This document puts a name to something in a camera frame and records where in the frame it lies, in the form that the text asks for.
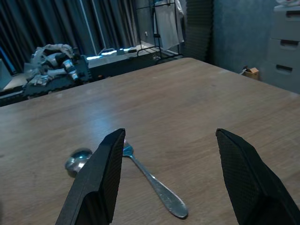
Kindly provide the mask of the white hanging garment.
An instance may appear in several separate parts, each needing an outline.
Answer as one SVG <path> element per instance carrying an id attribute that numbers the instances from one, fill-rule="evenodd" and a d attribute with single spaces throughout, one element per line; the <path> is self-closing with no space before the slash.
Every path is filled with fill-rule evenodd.
<path id="1" fill-rule="evenodd" d="M 158 31 L 161 46 L 168 50 L 184 42 L 182 20 L 184 13 L 179 0 L 155 1 L 155 32 Z"/>

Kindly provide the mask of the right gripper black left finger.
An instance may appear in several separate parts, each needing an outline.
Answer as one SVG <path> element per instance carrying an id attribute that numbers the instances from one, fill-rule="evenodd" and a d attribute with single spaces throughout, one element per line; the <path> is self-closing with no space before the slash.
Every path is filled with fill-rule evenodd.
<path id="1" fill-rule="evenodd" d="M 126 131 L 108 134 L 76 175 L 55 225 L 110 225 L 120 184 Z"/>

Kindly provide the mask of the silver metal spoon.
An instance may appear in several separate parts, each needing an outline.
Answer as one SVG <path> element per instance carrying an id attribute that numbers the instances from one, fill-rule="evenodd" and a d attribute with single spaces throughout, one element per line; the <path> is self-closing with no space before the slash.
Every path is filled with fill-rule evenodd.
<path id="1" fill-rule="evenodd" d="M 89 148 L 78 148 L 75 150 L 65 162 L 65 169 L 68 175 L 74 178 L 84 167 L 92 154 L 93 152 Z"/>

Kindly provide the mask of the grey drawer cabinet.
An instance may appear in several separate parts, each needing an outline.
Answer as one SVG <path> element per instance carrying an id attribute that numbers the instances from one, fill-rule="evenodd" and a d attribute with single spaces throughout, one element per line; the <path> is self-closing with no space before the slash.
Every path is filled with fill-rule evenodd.
<path id="1" fill-rule="evenodd" d="M 274 7 L 262 80 L 300 94 L 300 5 Z"/>

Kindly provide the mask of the grey pleated curtain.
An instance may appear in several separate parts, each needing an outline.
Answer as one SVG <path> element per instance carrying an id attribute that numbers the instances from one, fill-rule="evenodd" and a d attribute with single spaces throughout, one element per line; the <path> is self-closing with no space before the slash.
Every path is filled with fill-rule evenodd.
<path id="1" fill-rule="evenodd" d="M 67 44 L 81 54 L 136 46 L 135 0 L 0 0 L 0 59 L 20 73 L 36 48 Z"/>

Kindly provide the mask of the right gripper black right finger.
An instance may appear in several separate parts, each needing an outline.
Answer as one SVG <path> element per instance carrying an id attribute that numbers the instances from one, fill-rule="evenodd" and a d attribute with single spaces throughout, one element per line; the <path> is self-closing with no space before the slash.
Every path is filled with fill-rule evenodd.
<path id="1" fill-rule="evenodd" d="M 242 137 L 216 130 L 227 192 L 239 225 L 300 225 L 300 209 L 280 178 Z"/>

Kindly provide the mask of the pile of white wrapped items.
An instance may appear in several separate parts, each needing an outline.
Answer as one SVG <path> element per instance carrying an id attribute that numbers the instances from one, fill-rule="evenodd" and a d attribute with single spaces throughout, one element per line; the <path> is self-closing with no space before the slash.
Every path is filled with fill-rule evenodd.
<path id="1" fill-rule="evenodd" d="M 31 86 L 46 86 L 64 76 L 77 82 L 79 74 L 75 64 L 79 58 L 79 54 L 68 44 L 48 44 L 36 48 L 29 63 L 24 64 L 24 73 Z"/>

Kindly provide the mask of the dark low platform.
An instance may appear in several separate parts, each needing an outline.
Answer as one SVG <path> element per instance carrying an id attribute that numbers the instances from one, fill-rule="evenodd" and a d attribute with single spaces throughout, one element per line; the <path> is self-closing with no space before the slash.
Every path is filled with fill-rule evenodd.
<path id="1" fill-rule="evenodd" d="M 86 56 L 93 80 L 121 75 L 142 68 L 151 67 L 163 56 L 156 48 L 145 46 L 110 50 L 97 56 Z"/>

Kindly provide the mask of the black metal clothes rack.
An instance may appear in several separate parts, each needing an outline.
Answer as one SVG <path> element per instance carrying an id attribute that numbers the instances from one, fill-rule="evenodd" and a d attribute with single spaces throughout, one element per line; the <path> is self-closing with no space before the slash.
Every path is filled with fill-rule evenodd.
<path id="1" fill-rule="evenodd" d="M 185 37 L 180 0 L 135 0 L 135 12 L 138 56 L 151 54 L 156 63 L 181 57 Z"/>

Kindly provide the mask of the small cardboard box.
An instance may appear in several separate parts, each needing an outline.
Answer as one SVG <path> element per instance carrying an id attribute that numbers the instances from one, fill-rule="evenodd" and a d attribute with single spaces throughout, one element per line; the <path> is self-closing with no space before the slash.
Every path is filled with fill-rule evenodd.
<path id="1" fill-rule="evenodd" d="M 243 76 L 249 77 L 249 78 L 254 79 L 254 80 L 258 80 L 258 81 L 260 80 L 259 70 L 257 68 L 255 68 L 255 67 L 248 68 L 247 66 L 245 66 L 242 69 L 241 74 Z"/>

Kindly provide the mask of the silver metal fork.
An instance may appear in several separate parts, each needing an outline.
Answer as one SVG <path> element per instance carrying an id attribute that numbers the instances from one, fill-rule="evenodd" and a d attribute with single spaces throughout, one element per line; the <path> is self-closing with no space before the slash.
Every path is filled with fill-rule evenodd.
<path id="1" fill-rule="evenodd" d="M 125 140 L 123 157 L 130 158 L 139 170 L 144 174 L 165 208 L 179 219 L 188 217 L 186 204 L 167 186 L 152 175 L 134 156 L 134 148 Z"/>

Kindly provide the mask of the dark ribbed foam panel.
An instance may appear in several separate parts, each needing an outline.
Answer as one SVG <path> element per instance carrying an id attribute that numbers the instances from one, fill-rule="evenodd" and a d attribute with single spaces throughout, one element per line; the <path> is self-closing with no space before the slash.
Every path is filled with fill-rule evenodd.
<path id="1" fill-rule="evenodd" d="M 186 0 L 185 57 L 206 61 L 213 25 L 213 0 Z"/>

